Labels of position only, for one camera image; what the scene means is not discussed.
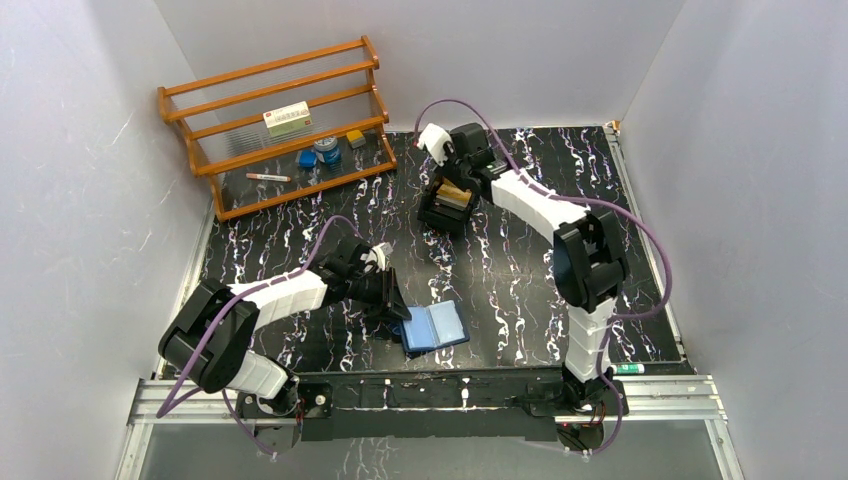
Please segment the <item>black card box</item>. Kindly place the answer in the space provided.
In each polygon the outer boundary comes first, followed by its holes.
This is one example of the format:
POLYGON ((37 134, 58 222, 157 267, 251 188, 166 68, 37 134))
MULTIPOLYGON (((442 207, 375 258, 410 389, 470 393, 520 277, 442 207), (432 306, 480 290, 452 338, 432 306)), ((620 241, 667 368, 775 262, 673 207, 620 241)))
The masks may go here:
POLYGON ((479 196, 472 195, 471 202, 464 209, 452 208, 436 200, 436 191, 442 184, 444 183, 437 177, 425 189, 419 204, 417 219, 429 228, 443 233, 463 234, 479 196))

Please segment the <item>blue leather card holder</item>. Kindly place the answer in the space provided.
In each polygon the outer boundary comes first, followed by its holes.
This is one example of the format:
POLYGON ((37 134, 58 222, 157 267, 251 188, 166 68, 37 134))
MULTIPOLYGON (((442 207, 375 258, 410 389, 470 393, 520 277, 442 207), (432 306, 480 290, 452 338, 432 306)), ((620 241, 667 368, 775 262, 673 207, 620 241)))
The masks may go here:
POLYGON ((394 328, 408 355, 417 355, 468 342, 470 334, 454 300, 409 308, 410 317, 394 328))

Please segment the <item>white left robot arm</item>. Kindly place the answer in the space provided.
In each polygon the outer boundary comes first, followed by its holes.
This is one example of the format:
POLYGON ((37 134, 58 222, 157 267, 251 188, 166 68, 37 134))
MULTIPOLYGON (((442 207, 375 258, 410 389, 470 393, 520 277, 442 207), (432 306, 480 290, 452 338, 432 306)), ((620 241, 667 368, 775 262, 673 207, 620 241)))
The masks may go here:
POLYGON ((207 393, 224 388, 252 390, 245 367, 270 367, 272 376, 260 388, 260 403, 275 416, 294 411, 297 387, 287 382, 287 370, 253 355, 254 333, 301 312, 350 300, 368 317, 399 324, 411 312, 389 264, 391 244, 369 245, 344 238, 335 250, 305 267, 248 284, 202 281, 181 307, 158 344, 159 355, 185 371, 207 393))

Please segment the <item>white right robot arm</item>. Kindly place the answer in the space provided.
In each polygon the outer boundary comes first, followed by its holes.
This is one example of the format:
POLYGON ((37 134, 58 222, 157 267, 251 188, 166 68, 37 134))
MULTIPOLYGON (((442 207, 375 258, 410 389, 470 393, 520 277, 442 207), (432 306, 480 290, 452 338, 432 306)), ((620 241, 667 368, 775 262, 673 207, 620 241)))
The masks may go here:
POLYGON ((567 306, 568 346, 560 385, 529 390, 528 407, 590 413, 611 382, 610 328, 629 274, 615 215, 562 200, 497 158, 477 123, 451 131, 430 123, 417 146, 443 178, 518 217, 550 243, 554 284, 567 306))

